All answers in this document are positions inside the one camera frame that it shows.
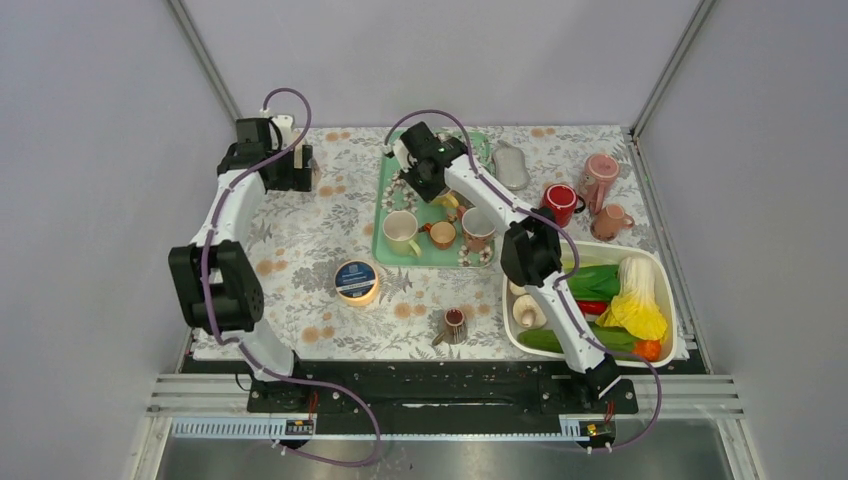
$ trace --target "floral pattern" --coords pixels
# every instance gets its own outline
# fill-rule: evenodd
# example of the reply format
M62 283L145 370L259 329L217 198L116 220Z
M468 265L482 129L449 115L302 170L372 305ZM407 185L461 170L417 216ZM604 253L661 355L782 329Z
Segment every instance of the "floral pattern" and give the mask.
M537 204L553 183L576 185L583 163L607 153L621 165L608 202L624 206L636 226L613 243L657 251L645 205L621 130L616 126L483 127L490 143L506 140L527 159L530 185L519 192ZM381 267L373 261L371 236L381 143L385 128L313 129L321 179L311 193L268 192L252 221L245 246L265 292L265 318L280 340L305 359L536 359L512 345L503 329L503 273L491 250L474 263L484 268ZM401 179L388 187L394 198L384 208L409 208ZM590 216L577 214L566 231L593 241ZM471 262L471 255L465 257ZM336 269L347 260L368 260L378 270L380 293L366 307L343 303L333 288ZM468 339L432 346L444 311L460 308ZM194 332L194 357L236 359L201 330Z

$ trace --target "cup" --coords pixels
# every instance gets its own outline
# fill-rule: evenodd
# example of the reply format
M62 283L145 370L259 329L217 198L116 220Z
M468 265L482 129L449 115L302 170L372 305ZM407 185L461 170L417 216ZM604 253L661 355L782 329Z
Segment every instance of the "cup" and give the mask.
M383 220L383 236L389 248L398 255L421 257L421 247L415 243L417 234L418 219L405 210L392 212Z
M468 325L465 323L465 314L462 313L462 310L458 308L448 309L442 323L442 331L433 340L433 346L442 342L456 345L468 338Z
M551 185L545 189L542 194L541 206L548 207L554 212L557 225L564 227L571 221L571 217L575 213L580 213L586 209L586 203L583 197L577 195L577 192L568 185Z
M597 215L604 207L604 199L609 193L618 172L618 162L609 155L597 153L586 159L583 174L577 184L577 193L586 200L589 211Z
M624 207L617 203L607 205L592 222L592 236L602 242L609 242L618 236L622 228L633 228L633 217L624 213Z
M432 225L427 223L421 228L430 234L430 241L439 250L449 249L453 245L453 241L456 240L456 227L453 226L453 223L443 220Z
M495 224L477 207L460 208L460 222L465 246L474 253L480 253L495 236Z
M432 202L433 205L440 205L445 208L459 208L459 200L456 199L456 196L453 192L448 192L444 195L439 195L434 198Z

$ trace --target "white wall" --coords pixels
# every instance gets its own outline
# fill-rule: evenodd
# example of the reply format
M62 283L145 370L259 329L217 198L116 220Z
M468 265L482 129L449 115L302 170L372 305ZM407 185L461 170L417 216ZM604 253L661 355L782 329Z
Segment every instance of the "white wall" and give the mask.
M427 107L480 125L631 125L698 1L185 3L242 115L286 84L322 126Z
M0 92L0 478L117 478L232 127L159 1L3 2Z
M848 2L720 2L643 136L769 478L845 478Z

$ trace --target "metal floor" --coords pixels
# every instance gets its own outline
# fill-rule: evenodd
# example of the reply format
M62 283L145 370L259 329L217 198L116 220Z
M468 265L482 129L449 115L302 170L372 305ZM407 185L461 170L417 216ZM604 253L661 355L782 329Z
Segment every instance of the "metal floor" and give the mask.
M619 421L620 438L641 422ZM563 442L404 441L386 444L384 461L346 469L272 450L269 441L170 438L160 480L234 479L607 479L720 480L733 478L715 424L709 420L661 421L632 449L612 456L563 452ZM337 459L368 455L371 442L314 440L305 450Z

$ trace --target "blue label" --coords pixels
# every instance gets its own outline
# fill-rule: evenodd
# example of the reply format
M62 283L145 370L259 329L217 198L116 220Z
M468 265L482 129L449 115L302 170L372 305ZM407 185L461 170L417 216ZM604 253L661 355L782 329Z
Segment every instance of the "blue label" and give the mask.
M336 273L336 290L346 297L361 297L371 291L375 283L377 274L365 262L347 263Z

